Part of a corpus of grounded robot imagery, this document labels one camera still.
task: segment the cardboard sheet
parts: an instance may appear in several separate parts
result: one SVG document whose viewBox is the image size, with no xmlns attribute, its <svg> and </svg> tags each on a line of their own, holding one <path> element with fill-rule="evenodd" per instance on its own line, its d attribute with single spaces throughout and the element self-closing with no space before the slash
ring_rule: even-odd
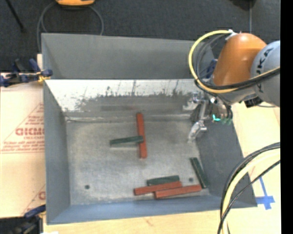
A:
<svg viewBox="0 0 293 234">
<path fill-rule="evenodd" d="M 45 203 L 42 84 L 0 88 L 0 218 Z"/>
</svg>

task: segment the green block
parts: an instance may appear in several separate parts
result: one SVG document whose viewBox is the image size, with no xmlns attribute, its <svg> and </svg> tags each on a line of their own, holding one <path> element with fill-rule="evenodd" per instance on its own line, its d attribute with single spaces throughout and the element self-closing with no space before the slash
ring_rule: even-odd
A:
<svg viewBox="0 0 293 234">
<path fill-rule="evenodd" d="M 203 169 L 202 169 L 202 167 L 200 165 L 199 160 L 194 157 L 194 158 L 190 158 L 190 161 L 191 161 L 191 164 L 192 164 L 192 166 L 194 168 L 196 176 L 200 181 L 200 184 L 201 184 L 202 188 L 208 187 L 209 183 L 208 183 L 208 181 L 206 179 L 205 173 L 203 172 Z"/>
<path fill-rule="evenodd" d="M 143 136 L 139 135 L 139 136 L 133 136 L 133 137 L 127 137 L 127 138 L 117 138 L 117 139 L 113 139 L 110 140 L 109 144 L 110 145 L 115 145 L 115 144 L 124 144 L 124 143 L 129 143 L 129 142 L 133 142 L 133 143 L 142 143 L 143 140 Z"/>
<path fill-rule="evenodd" d="M 150 185 L 160 185 L 160 184 L 176 182 L 176 181 L 179 181 L 179 180 L 180 180 L 180 178 L 179 178 L 178 175 L 173 175 L 173 176 L 167 176 L 167 177 L 158 177 L 158 178 L 148 179 L 146 181 L 146 184 L 148 186 L 150 186 Z"/>
</svg>

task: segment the bin floor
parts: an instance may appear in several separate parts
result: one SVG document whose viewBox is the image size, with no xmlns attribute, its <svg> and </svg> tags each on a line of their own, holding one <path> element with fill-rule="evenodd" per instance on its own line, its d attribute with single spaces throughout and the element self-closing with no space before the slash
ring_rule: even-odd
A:
<svg viewBox="0 0 293 234">
<path fill-rule="evenodd" d="M 68 121 L 66 127 L 71 204 L 154 199 L 133 189 L 151 178 L 178 175 L 183 186 L 199 184 L 189 158 L 199 157 L 188 143 L 188 119 L 145 120 L 147 158 L 138 144 L 110 146 L 110 140 L 137 135 L 135 119 L 127 122 Z M 181 196 L 208 194 L 207 189 Z"/>
</svg>

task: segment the green led light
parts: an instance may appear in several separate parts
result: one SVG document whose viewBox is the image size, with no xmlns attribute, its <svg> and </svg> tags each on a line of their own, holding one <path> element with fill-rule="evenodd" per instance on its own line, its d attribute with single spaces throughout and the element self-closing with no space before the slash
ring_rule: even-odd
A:
<svg viewBox="0 0 293 234">
<path fill-rule="evenodd" d="M 216 116 L 213 115 L 213 120 L 215 120 L 215 121 L 220 121 L 220 118 L 216 118 Z"/>
</svg>

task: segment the blue clamp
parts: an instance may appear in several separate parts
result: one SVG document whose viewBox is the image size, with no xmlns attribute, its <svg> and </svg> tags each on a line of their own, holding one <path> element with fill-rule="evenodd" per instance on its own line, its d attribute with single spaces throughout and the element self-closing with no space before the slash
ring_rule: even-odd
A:
<svg viewBox="0 0 293 234">
<path fill-rule="evenodd" d="M 38 206 L 28 212 L 25 213 L 24 217 L 25 218 L 32 218 L 40 213 L 43 213 L 46 211 L 46 206 L 45 205 L 41 205 L 41 206 Z"/>
<path fill-rule="evenodd" d="M 51 69 L 41 70 L 33 58 L 29 60 L 29 64 L 32 69 L 31 73 L 21 73 L 21 69 L 24 70 L 24 67 L 20 63 L 20 60 L 16 59 L 12 65 L 12 72 L 5 76 L 0 75 L 0 87 L 9 87 L 31 81 L 42 81 L 53 75 Z"/>
</svg>

